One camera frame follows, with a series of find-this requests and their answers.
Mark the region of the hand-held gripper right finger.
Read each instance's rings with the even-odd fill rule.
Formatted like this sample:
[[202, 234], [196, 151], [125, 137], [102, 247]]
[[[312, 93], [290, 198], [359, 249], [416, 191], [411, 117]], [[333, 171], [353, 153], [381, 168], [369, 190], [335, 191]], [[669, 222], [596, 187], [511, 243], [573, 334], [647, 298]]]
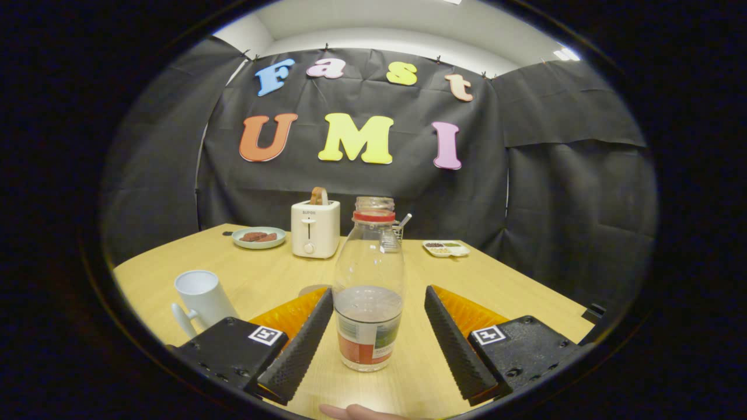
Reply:
[[502, 398], [534, 384], [580, 348], [537, 317], [510, 321], [437, 285], [427, 287], [424, 308], [467, 401]]

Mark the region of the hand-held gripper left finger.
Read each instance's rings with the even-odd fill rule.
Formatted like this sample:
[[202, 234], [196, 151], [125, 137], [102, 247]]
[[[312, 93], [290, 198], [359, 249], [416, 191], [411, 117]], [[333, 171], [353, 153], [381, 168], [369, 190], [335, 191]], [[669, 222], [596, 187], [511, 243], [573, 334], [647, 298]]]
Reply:
[[223, 388], [287, 405], [332, 313], [333, 291], [320, 288], [250, 321], [225, 317], [170, 352]]

